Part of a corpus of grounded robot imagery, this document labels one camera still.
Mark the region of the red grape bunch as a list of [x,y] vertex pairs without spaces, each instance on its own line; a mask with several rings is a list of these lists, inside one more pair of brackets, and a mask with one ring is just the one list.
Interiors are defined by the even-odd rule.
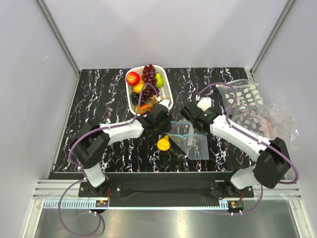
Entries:
[[142,92],[142,98],[145,99],[149,99],[150,97],[152,97],[153,95],[155,95],[155,91],[159,92],[159,88],[156,87],[156,79],[155,79],[155,75],[156,75],[157,71],[155,69],[155,67],[152,64],[146,65],[143,68],[142,71],[142,81],[144,83],[149,83],[152,86],[154,86],[155,89],[153,89],[151,86],[146,86]]

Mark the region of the clear zip top bag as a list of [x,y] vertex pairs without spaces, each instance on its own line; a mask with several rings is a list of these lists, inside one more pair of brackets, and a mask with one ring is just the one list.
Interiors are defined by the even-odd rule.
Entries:
[[196,132],[193,125],[186,121],[171,121],[169,139],[189,160],[209,160],[207,136]]

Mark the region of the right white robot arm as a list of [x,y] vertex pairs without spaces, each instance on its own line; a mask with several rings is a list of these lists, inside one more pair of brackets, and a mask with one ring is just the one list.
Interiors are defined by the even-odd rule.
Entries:
[[246,187],[261,184],[273,189],[291,168],[286,143],[279,137],[271,140],[254,134],[212,108],[205,111],[195,103],[180,110],[194,129],[212,134],[245,152],[255,165],[236,171],[225,184],[229,196],[237,196]]

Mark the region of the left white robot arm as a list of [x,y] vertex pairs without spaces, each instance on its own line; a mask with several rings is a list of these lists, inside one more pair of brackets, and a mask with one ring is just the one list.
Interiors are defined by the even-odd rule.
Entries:
[[106,148],[125,139],[150,137],[155,132],[167,133],[171,130],[169,100],[161,100],[154,108],[131,120],[98,124],[87,122],[70,145],[69,161],[79,166],[95,196],[106,193],[106,176],[101,169],[101,159]]

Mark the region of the red apple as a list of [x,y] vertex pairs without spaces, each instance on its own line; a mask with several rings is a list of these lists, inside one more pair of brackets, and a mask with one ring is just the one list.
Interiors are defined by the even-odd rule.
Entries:
[[129,72],[126,75],[126,82],[131,85],[135,86],[140,82],[140,76],[136,72]]

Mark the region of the yellow pear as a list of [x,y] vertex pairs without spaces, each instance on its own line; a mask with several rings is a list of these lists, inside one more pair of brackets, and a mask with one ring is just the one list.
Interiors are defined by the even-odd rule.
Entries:
[[157,142],[157,147],[159,150],[167,151],[170,149],[169,136],[165,135],[163,138],[159,139]]

